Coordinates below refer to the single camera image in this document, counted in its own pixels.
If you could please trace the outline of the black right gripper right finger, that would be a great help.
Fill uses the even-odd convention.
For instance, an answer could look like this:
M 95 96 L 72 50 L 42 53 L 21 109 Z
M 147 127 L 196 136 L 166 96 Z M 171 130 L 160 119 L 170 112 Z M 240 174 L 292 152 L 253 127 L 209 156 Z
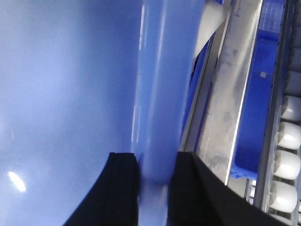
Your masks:
M 194 152 L 179 152 L 168 198 L 171 226 L 282 226 L 216 177 Z

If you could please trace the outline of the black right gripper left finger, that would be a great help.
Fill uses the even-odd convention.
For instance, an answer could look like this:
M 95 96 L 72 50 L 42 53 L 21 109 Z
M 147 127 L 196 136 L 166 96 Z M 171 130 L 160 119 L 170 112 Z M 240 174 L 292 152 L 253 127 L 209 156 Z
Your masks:
M 133 153 L 110 153 L 100 176 L 66 226 L 136 226 L 139 166 Z

